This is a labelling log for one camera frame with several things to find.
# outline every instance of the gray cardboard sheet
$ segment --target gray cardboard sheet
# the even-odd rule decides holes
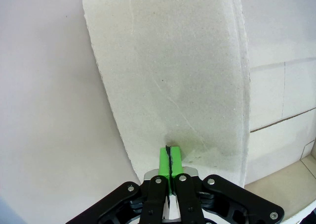
[[[240,0],[83,0],[83,8],[139,179],[168,144],[201,178],[243,186],[249,69]]]

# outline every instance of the black metal bracket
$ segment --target black metal bracket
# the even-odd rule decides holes
[[[169,204],[168,179],[154,176],[141,185],[125,182],[109,195],[66,224],[126,224],[140,217],[139,224],[216,224],[205,210],[231,224],[278,224],[284,210],[231,182],[210,175],[204,180],[179,174],[173,179],[181,220],[171,222],[164,214]]]

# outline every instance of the white tabletop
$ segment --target white tabletop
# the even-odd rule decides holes
[[[0,0],[0,222],[62,224],[128,180],[82,0]]]

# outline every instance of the silver screw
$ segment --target silver screw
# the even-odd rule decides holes
[[[272,220],[277,219],[277,217],[278,217],[278,214],[277,214],[276,212],[271,212],[271,213],[270,213],[270,218],[271,218]]]
[[[130,187],[127,188],[127,190],[130,191],[130,192],[131,192],[131,191],[134,191],[134,187],[133,187],[133,186],[130,186]]]
[[[179,177],[179,180],[180,180],[180,181],[186,181],[187,178],[186,178],[185,176],[180,176],[180,177]]]
[[[208,179],[207,183],[208,183],[209,185],[213,185],[213,184],[215,184],[215,180],[213,180],[213,179]]]

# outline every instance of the screw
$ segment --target screw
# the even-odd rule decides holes
[[[133,186],[129,186],[129,187],[127,188],[127,190],[130,191],[130,192],[131,192],[131,191],[134,191],[134,187],[133,187]]]
[[[270,213],[270,218],[271,218],[272,220],[277,219],[277,217],[278,217],[278,214],[277,214],[276,212],[271,212],[271,213]]]
[[[180,176],[180,177],[179,177],[179,180],[180,180],[180,181],[186,181],[187,178],[186,178],[185,176]]]
[[[213,184],[215,184],[215,180],[213,180],[213,179],[208,179],[207,183],[208,183],[209,185],[213,185]]]

